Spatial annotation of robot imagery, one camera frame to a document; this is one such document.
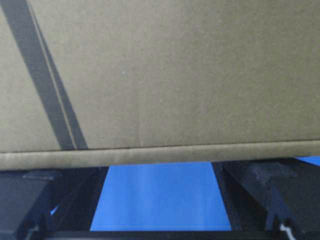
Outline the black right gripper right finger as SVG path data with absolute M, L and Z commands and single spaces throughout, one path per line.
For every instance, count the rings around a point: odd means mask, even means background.
M 296 158 L 212 163 L 233 231 L 320 238 L 320 168 Z

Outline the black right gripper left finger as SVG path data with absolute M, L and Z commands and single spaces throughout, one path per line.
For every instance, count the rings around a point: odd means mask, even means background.
M 1 171 L 0 238 L 88 232 L 107 174 L 107 167 Z

